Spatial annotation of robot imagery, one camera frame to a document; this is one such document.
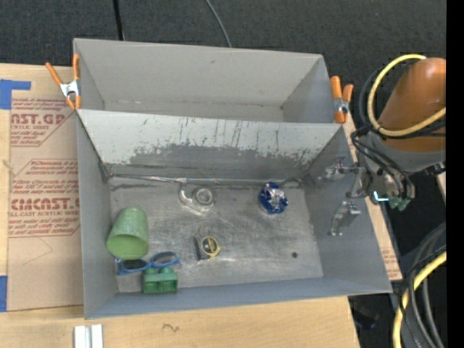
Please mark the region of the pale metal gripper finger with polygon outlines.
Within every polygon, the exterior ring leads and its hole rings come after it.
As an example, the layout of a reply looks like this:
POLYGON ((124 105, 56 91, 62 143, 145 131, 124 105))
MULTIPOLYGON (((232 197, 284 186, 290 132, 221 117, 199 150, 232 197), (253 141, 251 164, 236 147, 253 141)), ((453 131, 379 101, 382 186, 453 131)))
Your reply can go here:
POLYGON ((326 166, 320 177, 323 181, 338 181, 358 170, 357 162, 350 162, 346 157, 336 157, 331 164, 326 166))
POLYGON ((350 226, 360 213, 361 211, 355 202, 343 201, 333 214, 328 234, 330 236, 341 236, 342 228, 350 226))

